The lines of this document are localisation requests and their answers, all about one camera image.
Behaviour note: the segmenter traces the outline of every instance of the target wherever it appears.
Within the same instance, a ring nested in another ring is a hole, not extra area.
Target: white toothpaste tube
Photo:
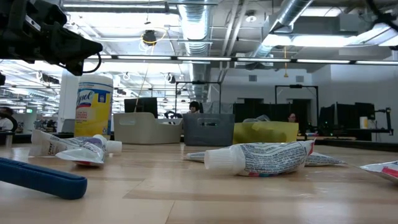
[[[60,159],[76,162],[87,166],[100,166],[104,164],[106,153],[121,152],[122,143],[107,141],[100,134],[92,138],[79,137],[61,139],[52,134],[35,130],[32,133],[33,147],[30,156],[57,156]]]
[[[361,166],[360,168],[398,184],[398,161],[382,164],[369,164]]]
[[[268,177],[304,167],[314,140],[290,143],[236,144],[205,152],[205,167],[233,175]]]
[[[187,153],[183,159],[195,162],[204,162],[205,152]],[[317,152],[312,152],[312,154],[305,160],[305,166],[330,166],[343,163],[345,162]]]

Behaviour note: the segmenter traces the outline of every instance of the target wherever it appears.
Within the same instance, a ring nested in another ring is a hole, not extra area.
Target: blue plastic object
[[[84,196],[87,178],[0,158],[0,181],[74,200]]]

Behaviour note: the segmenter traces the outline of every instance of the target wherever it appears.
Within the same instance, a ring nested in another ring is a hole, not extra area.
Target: yellow bin
[[[298,123],[259,121],[235,123],[233,144],[292,142],[297,140]]]

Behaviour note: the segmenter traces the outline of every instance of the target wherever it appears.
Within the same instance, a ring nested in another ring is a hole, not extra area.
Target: toothpaste cap
[[[205,152],[205,167],[209,170],[232,171],[232,153],[227,149],[207,150]]]
[[[106,142],[106,150],[108,153],[121,153],[122,142],[121,141],[108,141]]]

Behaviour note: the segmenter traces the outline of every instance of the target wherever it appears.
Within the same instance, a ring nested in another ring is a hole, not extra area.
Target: beige plastic bin
[[[113,115],[114,139],[129,144],[179,143],[182,119],[155,119],[152,113]]]

